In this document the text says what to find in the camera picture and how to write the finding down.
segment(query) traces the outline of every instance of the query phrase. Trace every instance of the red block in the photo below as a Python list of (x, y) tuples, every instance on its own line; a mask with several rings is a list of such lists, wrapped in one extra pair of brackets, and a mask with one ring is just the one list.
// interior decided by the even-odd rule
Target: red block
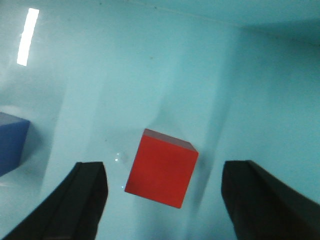
[(187, 141), (145, 129), (125, 191), (181, 208), (198, 155)]

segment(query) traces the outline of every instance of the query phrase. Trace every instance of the glossy surface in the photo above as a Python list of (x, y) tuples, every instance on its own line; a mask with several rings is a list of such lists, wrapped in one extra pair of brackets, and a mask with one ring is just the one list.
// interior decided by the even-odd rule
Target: glossy surface
[[(107, 171), (97, 240), (235, 240), (226, 160), (253, 159), (320, 202), (318, 46), (120, 0), (3, 0), (0, 52), (0, 111), (32, 122), (24, 164), (0, 178), (1, 235), (81, 161)], [(145, 128), (199, 151), (181, 209), (124, 192)]]

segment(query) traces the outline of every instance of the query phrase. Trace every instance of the cube top face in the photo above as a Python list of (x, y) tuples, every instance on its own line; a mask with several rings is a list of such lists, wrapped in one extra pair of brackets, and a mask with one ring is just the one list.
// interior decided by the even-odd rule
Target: cube top face
[(181, 208), (198, 155), (189, 142), (146, 129), (125, 191)]
[(15, 124), (19, 122), (29, 122), (23, 118), (12, 116), (10, 114), (6, 114), (4, 112), (0, 112), (0, 126), (8, 125), (8, 124)]

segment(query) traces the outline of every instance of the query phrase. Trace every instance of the cube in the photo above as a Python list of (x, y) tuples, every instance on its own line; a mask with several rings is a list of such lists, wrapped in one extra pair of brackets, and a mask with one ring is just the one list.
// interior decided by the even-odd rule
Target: cube
[(187, 141), (145, 129), (125, 191), (181, 208), (198, 155)]
[(20, 164), (30, 121), (0, 112), (0, 176)]

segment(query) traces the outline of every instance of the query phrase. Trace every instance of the blue block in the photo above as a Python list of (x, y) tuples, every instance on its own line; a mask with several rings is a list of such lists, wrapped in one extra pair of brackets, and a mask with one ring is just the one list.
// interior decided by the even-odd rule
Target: blue block
[(30, 121), (0, 112), (0, 176), (19, 166)]

